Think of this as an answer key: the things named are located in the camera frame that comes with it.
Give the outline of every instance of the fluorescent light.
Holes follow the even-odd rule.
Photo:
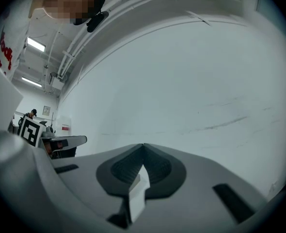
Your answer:
[[[39,84],[39,83],[33,82],[33,81],[31,81],[31,80],[27,80],[27,79],[24,78],[24,77],[21,77],[21,78],[22,78],[24,81],[27,81],[27,82],[29,82],[29,83],[32,83],[32,84],[37,85],[37,86],[39,86],[39,87],[42,87],[42,85]]]
[[[32,40],[31,38],[28,37],[28,44],[31,46],[35,47],[36,49],[39,49],[40,51],[44,52],[45,51],[45,46],[41,43],[38,43],[35,40]]]

